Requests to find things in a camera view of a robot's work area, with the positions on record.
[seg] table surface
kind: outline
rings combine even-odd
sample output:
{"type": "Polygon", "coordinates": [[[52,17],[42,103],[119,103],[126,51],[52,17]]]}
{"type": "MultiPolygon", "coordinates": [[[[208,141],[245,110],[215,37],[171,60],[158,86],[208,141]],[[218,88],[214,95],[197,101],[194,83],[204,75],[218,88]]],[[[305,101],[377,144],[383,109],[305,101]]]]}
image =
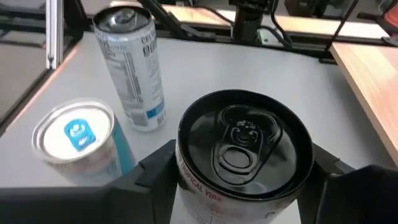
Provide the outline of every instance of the table surface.
{"type": "MultiPolygon", "coordinates": [[[[338,66],[303,55],[226,44],[158,39],[158,48],[167,111],[161,128],[145,134],[128,125],[96,39],[85,33],[1,136],[0,187],[73,185],[40,162],[31,146],[34,126],[63,101],[88,96],[107,102],[141,160],[176,138],[180,118],[190,104],[212,91],[231,88],[279,100],[298,115],[315,143],[355,168],[394,166],[338,66]]],[[[185,223],[182,211],[177,194],[171,223],[185,223]]],[[[297,203],[273,223],[300,223],[297,203]]]]}
{"type": "MultiPolygon", "coordinates": [[[[111,2],[111,6],[127,4],[140,6],[138,2],[111,2]]],[[[182,22],[229,25],[217,15],[206,9],[169,5],[163,5],[163,7],[166,11],[172,12],[175,17],[182,22]]],[[[228,19],[234,21],[234,11],[217,11],[228,19]]],[[[306,34],[333,35],[340,24],[340,21],[332,21],[327,19],[315,19],[294,16],[276,16],[275,18],[281,28],[283,28],[283,30],[285,30],[286,32],[301,32],[306,34]]],[[[272,22],[269,16],[264,16],[262,24],[272,26],[272,22]]],[[[381,37],[388,37],[388,34],[379,25],[363,22],[347,22],[341,29],[339,35],[345,37],[363,37],[369,39],[380,39],[381,37]]]]}
{"type": "Polygon", "coordinates": [[[334,43],[331,52],[398,166],[398,49],[334,43]]]}

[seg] blue label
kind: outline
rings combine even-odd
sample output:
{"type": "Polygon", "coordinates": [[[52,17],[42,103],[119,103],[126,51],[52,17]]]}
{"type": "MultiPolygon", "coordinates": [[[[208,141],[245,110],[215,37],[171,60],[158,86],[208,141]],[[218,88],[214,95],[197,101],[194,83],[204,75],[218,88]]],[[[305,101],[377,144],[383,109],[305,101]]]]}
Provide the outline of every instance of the blue label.
{"type": "Polygon", "coordinates": [[[63,131],[78,152],[95,141],[95,135],[85,119],[74,119],[63,128],[63,131]]]}
{"type": "Polygon", "coordinates": [[[155,106],[154,109],[147,111],[148,119],[151,119],[154,116],[160,114],[160,112],[162,112],[163,109],[164,109],[164,99],[157,106],[155,106]]]}
{"type": "Polygon", "coordinates": [[[122,174],[127,174],[135,166],[134,156],[130,150],[129,143],[123,134],[123,130],[120,127],[118,120],[115,118],[114,129],[113,129],[113,141],[118,150],[119,162],[122,170],[122,174]]]}

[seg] energy drink can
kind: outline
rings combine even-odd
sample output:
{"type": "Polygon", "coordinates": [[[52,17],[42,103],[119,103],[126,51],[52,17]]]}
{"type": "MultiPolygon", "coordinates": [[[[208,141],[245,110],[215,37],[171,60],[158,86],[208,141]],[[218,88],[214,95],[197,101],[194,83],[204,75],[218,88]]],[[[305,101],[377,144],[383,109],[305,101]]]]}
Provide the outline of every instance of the energy drink can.
{"type": "Polygon", "coordinates": [[[314,163],[298,117],[244,90],[194,102],[180,122],[176,157],[189,223],[268,224],[298,197],[314,163]]]}
{"type": "Polygon", "coordinates": [[[135,166],[112,109],[94,99],[55,107],[35,127],[35,154],[78,185],[103,185],[135,166]]]}
{"type": "Polygon", "coordinates": [[[94,31],[132,126],[152,131],[165,121],[155,24],[140,7],[117,6],[93,18],[94,31]]]}

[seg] blue logo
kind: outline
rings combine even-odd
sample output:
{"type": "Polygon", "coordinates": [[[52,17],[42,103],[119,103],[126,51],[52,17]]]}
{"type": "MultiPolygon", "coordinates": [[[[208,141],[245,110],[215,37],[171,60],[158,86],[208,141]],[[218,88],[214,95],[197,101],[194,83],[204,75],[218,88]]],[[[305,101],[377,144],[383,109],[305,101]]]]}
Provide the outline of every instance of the blue logo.
{"type": "Polygon", "coordinates": [[[154,116],[160,114],[160,112],[162,112],[163,109],[164,109],[164,99],[162,99],[162,101],[157,106],[155,106],[155,108],[147,111],[148,119],[151,119],[154,116]]]}
{"type": "Polygon", "coordinates": [[[84,150],[85,147],[95,141],[95,135],[85,119],[70,121],[65,125],[63,131],[78,152],[84,150]]]}

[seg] aluminum can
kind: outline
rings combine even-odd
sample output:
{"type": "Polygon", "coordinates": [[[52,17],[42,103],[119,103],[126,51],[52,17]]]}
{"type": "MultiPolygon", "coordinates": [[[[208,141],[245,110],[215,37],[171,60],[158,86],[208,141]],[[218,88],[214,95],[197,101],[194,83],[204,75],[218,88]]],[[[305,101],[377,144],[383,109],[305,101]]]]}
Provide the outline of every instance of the aluminum can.
{"type": "Polygon", "coordinates": [[[56,106],[32,135],[37,157],[78,185],[103,185],[128,173],[134,156],[112,109],[82,98],[56,106]]]}
{"type": "Polygon", "coordinates": [[[165,122],[155,24],[140,7],[117,6],[93,18],[94,31],[133,128],[152,131],[165,122]]]}
{"type": "Polygon", "coordinates": [[[190,223],[268,224],[298,197],[314,163],[298,117],[244,90],[194,102],[180,122],[175,152],[190,223]]]}

